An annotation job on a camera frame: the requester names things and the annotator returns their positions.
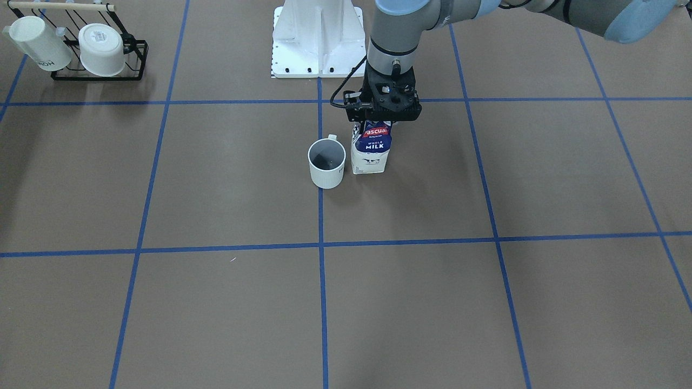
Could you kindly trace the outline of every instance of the mug handle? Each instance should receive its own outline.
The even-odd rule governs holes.
[[[12,37],[10,36],[10,26],[5,26],[2,29],[2,35],[5,38],[7,38],[8,41],[12,42],[12,44],[14,44],[15,47],[19,49],[19,51],[21,51],[22,53],[27,54],[27,55],[29,54],[17,42],[15,42],[14,39],[12,39]]]

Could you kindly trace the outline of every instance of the white mug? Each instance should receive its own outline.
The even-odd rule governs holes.
[[[79,34],[80,60],[90,73],[113,77],[125,68],[122,37],[111,26],[87,24]]]
[[[72,60],[70,48],[40,17],[21,17],[3,28],[3,35],[46,71],[58,71]]]
[[[336,140],[336,135],[320,139],[307,151],[310,177],[319,188],[335,188],[344,177],[346,149]]]

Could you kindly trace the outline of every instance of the red label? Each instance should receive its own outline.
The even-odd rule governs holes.
[[[366,132],[363,133],[363,138],[367,138],[368,136],[375,136],[375,135],[387,135],[389,134],[389,129],[387,127],[377,127],[377,128],[371,128],[367,130]]]

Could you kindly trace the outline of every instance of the light blue joint cap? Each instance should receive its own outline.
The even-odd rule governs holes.
[[[609,41],[633,43],[661,24],[678,0],[634,0],[612,21],[603,36]]]
[[[480,0],[480,8],[478,8],[478,13],[474,19],[478,19],[481,16],[487,15],[490,12],[498,9],[498,6],[502,0]]]
[[[401,16],[412,14],[430,3],[430,0],[375,0],[380,11],[387,15]]]

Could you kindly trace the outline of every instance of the wooden rod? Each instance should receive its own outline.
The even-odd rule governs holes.
[[[25,10],[74,10],[74,11],[105,11],[115,12],[113,4],[81,4],[81,3],[45,3],[34,1],[8,1],[10,8]]]

